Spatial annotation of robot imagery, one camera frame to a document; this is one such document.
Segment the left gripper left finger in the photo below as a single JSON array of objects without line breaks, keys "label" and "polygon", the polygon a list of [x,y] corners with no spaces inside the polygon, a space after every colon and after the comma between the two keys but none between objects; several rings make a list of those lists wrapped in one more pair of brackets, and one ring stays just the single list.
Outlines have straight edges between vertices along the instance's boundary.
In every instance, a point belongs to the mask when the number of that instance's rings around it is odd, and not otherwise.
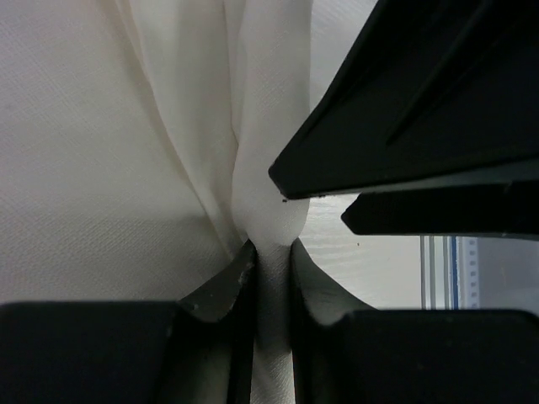
[{"label": "left gripper left finger", "polygon": [[4,403],[246,403],[251,242],[181,300],[35,301],[1,308]]}]

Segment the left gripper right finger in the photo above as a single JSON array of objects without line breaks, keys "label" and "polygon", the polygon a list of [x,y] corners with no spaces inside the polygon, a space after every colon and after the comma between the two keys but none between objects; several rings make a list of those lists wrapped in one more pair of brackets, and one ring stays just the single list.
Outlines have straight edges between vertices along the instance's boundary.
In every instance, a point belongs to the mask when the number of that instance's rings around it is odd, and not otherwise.
[{"label": "left gripper right finger", "polygon": [[514,310],[378,310],[290,255],[299,403],[535,403],[538,319]]}]

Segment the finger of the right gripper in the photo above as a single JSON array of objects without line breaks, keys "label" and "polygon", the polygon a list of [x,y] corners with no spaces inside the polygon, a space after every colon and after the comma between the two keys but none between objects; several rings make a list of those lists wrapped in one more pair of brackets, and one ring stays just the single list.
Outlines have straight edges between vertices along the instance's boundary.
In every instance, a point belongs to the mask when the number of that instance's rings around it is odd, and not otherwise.
[{"label": "finger of the right gripper", "polygon": [[360,194],[341,215],[361,236],[538,239],[538,182]]},{"label": "finger of the right gripper", "polygon": [[380,1],[269,176],[301,199],[537,155],[537,2]]}]

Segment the white cloth napkin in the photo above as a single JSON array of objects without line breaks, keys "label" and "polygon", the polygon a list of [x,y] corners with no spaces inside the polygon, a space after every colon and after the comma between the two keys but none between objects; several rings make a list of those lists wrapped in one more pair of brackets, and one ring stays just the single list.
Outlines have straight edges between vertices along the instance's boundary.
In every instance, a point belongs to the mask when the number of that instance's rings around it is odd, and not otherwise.
[{"label": "white cloth napkin", "polygon": [[291,403],[268,170],[309,112],[309,1],[4,1],[1,299],[173,299],[259,254],[250,400]]}]

